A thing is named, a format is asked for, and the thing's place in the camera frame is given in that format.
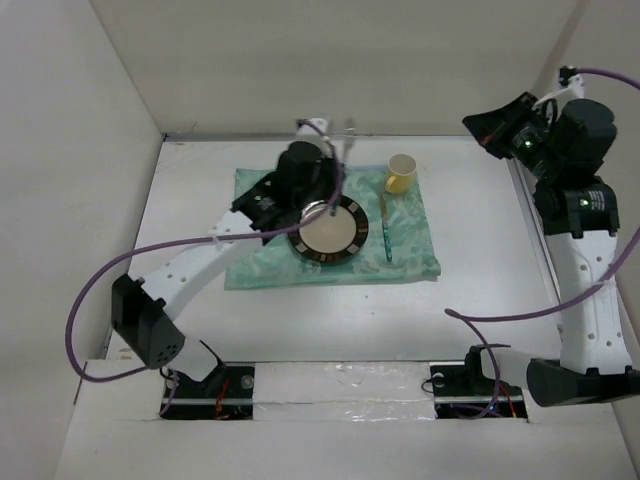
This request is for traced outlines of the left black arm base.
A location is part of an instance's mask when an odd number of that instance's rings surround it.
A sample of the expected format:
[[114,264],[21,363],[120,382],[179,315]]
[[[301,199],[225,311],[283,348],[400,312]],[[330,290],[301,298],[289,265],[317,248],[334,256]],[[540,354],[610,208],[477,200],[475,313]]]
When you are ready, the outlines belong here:
[[165,420],[242,421],[253,419],[254,363],[227,363],[221,382],[212,393],[179,374],[178,383],[168,369],[160,371],[164,381],[160,417]]

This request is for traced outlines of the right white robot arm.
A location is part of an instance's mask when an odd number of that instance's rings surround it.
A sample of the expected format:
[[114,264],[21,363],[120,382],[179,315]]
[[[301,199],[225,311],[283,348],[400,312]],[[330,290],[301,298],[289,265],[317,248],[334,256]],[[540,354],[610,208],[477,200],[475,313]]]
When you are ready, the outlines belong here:
[[499,379],[540,407],[609,403],[639,393],[639,372],[623,339],[615,271],[620,228],[613,189],[597,174],[617,137],[605,105],[576,98],[564,106],[528,92],[507,105],[468,115],[463,125],[491,156],[521,163],[535,178],[533,203],[558,280],[561,317],[556,359],[509,347],[471,350],[462,381],[483,394]]

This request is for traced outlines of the silver fork green handle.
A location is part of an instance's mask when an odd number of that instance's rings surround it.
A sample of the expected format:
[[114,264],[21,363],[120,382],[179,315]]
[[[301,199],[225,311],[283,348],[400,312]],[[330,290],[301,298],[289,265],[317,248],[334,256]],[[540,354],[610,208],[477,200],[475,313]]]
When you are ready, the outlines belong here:
[[347,117],[344,122],[343,144],[342,144],[342,153],[341,153],[341,160],[340,160],[340,182],[338,187],[338,194],[336,196],[335,201],[332,203],[331,209],[330,209],[330,215],[332,217],[336,216],[337,208],[340,203],[342,190],[343,190],[343,183],[346,176],[346,173],[345,173],[346,163],[347,163],[349,154],[351,153],[351,150],[353,149],[353,146],[356,141],[356,136],[357,136],[356,130],[357,130],[357,127],[356,127],[356,122],[354,118]]

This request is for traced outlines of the green patterned cloth placemat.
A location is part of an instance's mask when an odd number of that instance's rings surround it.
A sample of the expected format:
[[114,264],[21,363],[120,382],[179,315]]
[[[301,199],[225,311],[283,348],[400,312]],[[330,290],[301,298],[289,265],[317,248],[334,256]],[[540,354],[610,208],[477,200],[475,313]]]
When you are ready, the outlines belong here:
[[379,193],[386,168],[356,166],[344,180],[344,193],[363,208],[369,234],[362,250],[351,259],[330,265],[303,258],[284,235],[277,236],[226,269],[224,288],[254,290],[311,285],[407,283],[429,280],[441,274],[419,183],[398,196],[387,194],[388,230],[392,260],[385,255]]

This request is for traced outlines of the yellow mug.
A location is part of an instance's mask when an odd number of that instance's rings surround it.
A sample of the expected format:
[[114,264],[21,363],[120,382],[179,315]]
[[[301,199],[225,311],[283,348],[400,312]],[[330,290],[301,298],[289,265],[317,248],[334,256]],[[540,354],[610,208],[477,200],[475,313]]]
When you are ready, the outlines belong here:
[[416,178],[416,160],[407,154],[396,154],[387,163],[384,189],[392,195],[405,194]]

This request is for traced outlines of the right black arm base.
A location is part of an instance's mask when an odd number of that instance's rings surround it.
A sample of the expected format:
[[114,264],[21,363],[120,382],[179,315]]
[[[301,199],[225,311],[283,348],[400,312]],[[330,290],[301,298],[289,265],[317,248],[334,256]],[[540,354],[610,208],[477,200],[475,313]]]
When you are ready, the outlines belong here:
[[434,401],[437,419],[474,419],[487,408],[484,418],[528,418],[524,395],[519,387],[500,384],[482,374],[480,354],[484,346],[472,346],[463,360],[436,361],[429,364],[429,376],[421,383],[424,393]]

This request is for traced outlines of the dark rimmed dinner plate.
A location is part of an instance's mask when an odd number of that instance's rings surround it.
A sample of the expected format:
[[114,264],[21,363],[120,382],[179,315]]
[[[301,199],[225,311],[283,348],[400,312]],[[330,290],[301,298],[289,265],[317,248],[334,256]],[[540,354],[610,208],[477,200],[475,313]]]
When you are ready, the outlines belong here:
[[305,260],[337,265],[359,254],[369,236],[369,220],[355,200],[341,196],[332,215],[328,210],[313,223],[291,232],[287,240]]

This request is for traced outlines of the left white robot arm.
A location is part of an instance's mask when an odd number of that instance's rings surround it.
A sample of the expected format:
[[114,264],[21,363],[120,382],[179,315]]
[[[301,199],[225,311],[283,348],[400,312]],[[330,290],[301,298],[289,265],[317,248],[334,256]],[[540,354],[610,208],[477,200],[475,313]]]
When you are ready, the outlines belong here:
[[223,361],[203,341],[186,336],[176,324],[178,316],[232,263],[307,225],[309,204],[332,204],[342,173],[327,136],[290,143],[275,169],[233,201],[209,236],[189,240],[185,250],[143,277],[124,274],[113,283],[115,332],[145,367],[167,367],[186,376],[199,395],[216,394]]

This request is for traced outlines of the knife with green handle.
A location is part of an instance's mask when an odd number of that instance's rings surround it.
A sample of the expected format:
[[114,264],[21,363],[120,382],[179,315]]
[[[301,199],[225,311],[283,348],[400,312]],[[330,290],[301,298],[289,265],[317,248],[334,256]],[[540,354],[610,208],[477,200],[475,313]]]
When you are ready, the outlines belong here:
[[384,239],[384,248],[387,262],[392,262],[392,247],[391,247],[391,239],[389,234],[388,227],[388,211],[386,206],[386,201],[384,198],[384,194],[381,192],[379,194],[379,203],[381,210],[381,224],[382,224],[382,233]]

